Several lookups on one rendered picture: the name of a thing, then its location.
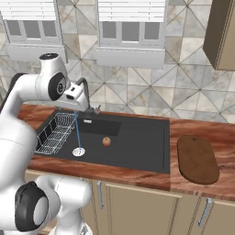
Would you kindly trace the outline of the white window with blind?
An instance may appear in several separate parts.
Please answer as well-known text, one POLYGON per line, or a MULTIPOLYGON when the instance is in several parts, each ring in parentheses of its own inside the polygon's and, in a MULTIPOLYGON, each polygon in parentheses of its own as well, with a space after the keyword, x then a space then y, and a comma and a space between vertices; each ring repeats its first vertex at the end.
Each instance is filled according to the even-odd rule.
POLYGON ((11 61, 37 62, 57 53, 67 62, 57 0, 0 0, 0 19, 11 61))
POLYGON ((162 69, 169 0, 95 0, 98 65, 162 69))

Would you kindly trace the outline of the beige wall cabinet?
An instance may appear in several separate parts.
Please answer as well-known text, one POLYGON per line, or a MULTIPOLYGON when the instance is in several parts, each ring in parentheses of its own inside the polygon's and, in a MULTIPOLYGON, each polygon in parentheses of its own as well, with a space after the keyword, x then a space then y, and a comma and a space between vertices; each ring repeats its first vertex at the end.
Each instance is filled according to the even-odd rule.
POLYGON ((203 50, 215 70, 235 71, 235 0, 213 0, 203 50))

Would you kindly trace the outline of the beige cupboard door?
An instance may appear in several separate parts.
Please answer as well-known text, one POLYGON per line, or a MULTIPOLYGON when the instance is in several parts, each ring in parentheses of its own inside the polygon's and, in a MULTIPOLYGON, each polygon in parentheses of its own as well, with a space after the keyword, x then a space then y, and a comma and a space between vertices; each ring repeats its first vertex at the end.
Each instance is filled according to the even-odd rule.
POLYGON ((97 185, 96 185, 97 181, 100 181, 100 180, 92 180, 92 179, 83 178, 83 181, 88 183, 91 186, 92 195, 88 204, 81 209, 82 218, 84 219, 84 222, 92 230, 93 235, 103 235, 101 217, 102 217, 102 211, 104 210, 105 204, 104 204, 104 200, 102 196, 104 207, 103 209, 99 208, 97 185))
POLYGON ((178 201, 171 235, 235 235, 235 202, 212 199, 203 228, 198 221, 206 205, 206 197, 182 196, 178 201))
POLYGON ((109 235, 173 235, 181 196, 106 184, 109 235))

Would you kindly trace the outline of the brown wooden cutting board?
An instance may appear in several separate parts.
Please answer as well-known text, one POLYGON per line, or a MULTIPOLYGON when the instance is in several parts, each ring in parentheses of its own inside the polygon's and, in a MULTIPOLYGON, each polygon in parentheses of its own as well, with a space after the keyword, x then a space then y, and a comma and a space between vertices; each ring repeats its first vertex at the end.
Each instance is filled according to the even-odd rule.
POLYGON ((208 140, 183 135, 177 141, 178 166, 181 175, 191 183, 212 185, 219 179, 219 168, 208 140))

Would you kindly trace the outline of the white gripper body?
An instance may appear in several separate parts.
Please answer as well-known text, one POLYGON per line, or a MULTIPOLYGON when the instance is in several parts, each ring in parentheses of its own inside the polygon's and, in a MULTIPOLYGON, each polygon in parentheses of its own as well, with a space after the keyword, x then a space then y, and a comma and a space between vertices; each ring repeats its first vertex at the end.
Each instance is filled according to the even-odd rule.
POLYGON ((88 101, 84 95, 79 97, 63 95, 56 101, 56 106, 84 112, 88 108, 88 101))

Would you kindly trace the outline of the dark grey sink faucet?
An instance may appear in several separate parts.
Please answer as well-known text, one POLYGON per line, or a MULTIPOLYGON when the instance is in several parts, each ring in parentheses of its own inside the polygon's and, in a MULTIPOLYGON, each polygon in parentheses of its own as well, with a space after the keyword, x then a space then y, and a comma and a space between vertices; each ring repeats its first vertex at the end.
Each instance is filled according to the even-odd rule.
POLYGON ((90 99, 89 99, 89 89, 88 89, 88 82, 84 77, 81 77, 77 82, 77 85, 82 84, 84 86, 84 96, 85 100, 87 101, 87 108, 85 109, 84 113, 88 115, 98 115, 100 113, 100 107, 93 108, 90 106, 90 99))

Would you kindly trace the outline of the black kitchen sink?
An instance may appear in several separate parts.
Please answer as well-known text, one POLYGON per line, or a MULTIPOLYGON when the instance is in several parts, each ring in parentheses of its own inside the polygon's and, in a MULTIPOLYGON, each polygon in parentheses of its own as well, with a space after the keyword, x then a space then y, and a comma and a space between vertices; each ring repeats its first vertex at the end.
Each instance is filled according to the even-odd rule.
POLYGON ((170 172, 167 120, 79 113, 78 125, 85 154, 73 156, 73 150, 79 148, 75 127, 61 149, 51 156, 156 173, 170 172), (104 137, 111 139, 108 147, 103 145, 104 137))

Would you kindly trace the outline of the blue water stream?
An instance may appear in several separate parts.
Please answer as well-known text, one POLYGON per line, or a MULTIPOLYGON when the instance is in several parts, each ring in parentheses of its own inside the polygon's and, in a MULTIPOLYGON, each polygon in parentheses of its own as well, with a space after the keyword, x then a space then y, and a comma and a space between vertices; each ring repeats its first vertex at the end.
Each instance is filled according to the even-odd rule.
POLYGON ((74 110, 74 120, 75 120, 75 126, 76 126, 76 134, 77 134, 77 140, 78 140, 78 146, 79 146, 79 151, 81 150, 81 139, 80 139, 80 132, 79 132, 79 125, 78 125, 78 113, 74 110))

